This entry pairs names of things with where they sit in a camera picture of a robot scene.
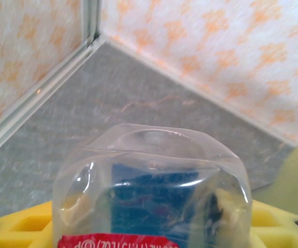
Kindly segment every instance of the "red label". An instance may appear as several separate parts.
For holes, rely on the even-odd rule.
[[[58,248],[179,248],[179,246],[162,236],[87,234],[62,236]]]

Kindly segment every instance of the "orange patterned wall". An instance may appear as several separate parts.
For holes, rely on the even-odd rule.
[[[0,115],[82,42],[81,0],[0,0]]]
[[[298,142],[298,0],[103,0],[101,29]]]

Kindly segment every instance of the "light green object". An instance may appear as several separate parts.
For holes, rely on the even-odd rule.
[[[298,215],[298,146],[280,169],[276,181],[252,191],[253,199]]]

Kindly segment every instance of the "gray floor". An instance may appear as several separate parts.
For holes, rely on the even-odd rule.
[[[208,133],[243,160],[252,188],[271,182],[291,150],[104,44],[0,148],[0,216],[51,200],[70,151],[127,122]]]

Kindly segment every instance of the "yellow object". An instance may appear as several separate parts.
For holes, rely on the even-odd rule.
[[[275,182],[253,190],[252,197],[298,215],[298,146],[285,161]]]
[[[298,248],[298,216],[254,201],[250,248]],[[52,248],[51,202],[0,218],[0,248]]]

